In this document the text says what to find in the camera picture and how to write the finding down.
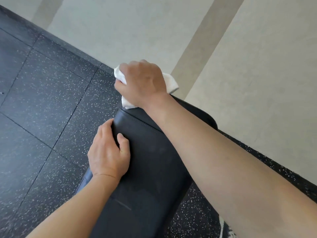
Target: person's left forearm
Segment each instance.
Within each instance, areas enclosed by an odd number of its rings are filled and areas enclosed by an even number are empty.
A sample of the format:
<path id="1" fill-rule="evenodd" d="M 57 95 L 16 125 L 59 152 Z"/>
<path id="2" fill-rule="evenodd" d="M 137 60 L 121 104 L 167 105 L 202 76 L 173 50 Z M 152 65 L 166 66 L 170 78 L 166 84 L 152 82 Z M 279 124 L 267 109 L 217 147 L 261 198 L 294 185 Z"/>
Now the person's left forearm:
<path id="1" fill-rule="evenodd" d="M 111 176 L 93 176 L 78 194 L 47 217 L 27 238 L 89 237 L 118 182 Z"/>

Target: hand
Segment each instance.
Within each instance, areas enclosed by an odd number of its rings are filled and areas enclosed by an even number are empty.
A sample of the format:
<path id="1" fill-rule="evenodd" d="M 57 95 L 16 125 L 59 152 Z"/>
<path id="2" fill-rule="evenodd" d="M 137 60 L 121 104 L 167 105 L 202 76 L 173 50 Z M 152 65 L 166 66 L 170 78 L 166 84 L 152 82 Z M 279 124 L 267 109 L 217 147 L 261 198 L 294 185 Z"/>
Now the hand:
<path id="1" fill-rule="evenodd" d="M 159 94 L 166 95 L 166 85 L 161 69 L 145 60 L 120 64 L 126 85 L 116 80 L 114 87 L 130 103 L 143 108 Z"/>
<path id="2" fill-rule="evenodd" d="M 117 135 L 120 148 L 117 147 L 112 136 L 112 122 L 113 119 L 109 119 L 99 126 L 88 151 L 88 160 L 94 176 L 106 175 L 119 181 L 129 168 L 130 147 L 129 140 L 122 134 Z"/>

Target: black rubber floor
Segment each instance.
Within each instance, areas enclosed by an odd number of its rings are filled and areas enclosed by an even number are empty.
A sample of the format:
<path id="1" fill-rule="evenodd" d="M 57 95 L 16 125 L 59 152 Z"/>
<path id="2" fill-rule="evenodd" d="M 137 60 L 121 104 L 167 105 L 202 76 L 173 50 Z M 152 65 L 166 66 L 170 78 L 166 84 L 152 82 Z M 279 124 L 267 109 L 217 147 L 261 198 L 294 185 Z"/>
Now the black rubber floor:
<path id="1" fill-rule="evenodd" d="M 73 196 L 97 127 L 120 102 L 113 83 L 113 69 L 0 7 L 0 237 L 25 237 Z M 315 185 L 224 135 L 317 201 Z M 166 237 L 220 232 L 193 184 Z"/>

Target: person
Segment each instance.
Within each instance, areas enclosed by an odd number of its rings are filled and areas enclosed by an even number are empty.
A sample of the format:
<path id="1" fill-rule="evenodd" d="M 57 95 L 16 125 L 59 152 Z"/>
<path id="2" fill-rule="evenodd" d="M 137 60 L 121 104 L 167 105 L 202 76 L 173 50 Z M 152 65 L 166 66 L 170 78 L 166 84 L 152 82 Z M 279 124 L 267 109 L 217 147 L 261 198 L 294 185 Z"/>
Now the person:
<path id="1" fill-rule="evenodd" d="M 238 237 L 311 237 L 317 204 L 247 151 L 205 124 L 166 93 L 160 68 L 145 60 L 120 65 L 115 88 L 141 107 L 171 141 L 207 200 Z M 93 178 L 28 236 L 88 237 L 107 199 L 128 170 L 129 141 L 112 120 L 98 128 L 88 152 Z"/>

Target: cleaning rag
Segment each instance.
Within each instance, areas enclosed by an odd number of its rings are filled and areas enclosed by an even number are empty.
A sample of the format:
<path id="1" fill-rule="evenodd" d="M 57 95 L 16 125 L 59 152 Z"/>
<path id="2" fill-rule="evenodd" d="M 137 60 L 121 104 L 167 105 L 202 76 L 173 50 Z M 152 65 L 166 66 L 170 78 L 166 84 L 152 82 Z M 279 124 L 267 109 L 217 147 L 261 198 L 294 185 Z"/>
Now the cleaning rag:
<path id="1" fill-rule="evenodd" d="M 114 76 L 116 79 L 120 80 L 123 84 L 126 84 L 125 76 L 120 71 L 119 66 L 114 69 Z M 163 78 L 166 84 L 166 91 L 169 94 L 172 94 L 179 88 L 177 82 L 171 75 L 163 73 Z M 122 107 L 126 109 L 136 108 L 133 104 L 129 103 L 128 100 L 124 98 L 124 96 L 122 96 L 121 101 L 122 101 Z"/>

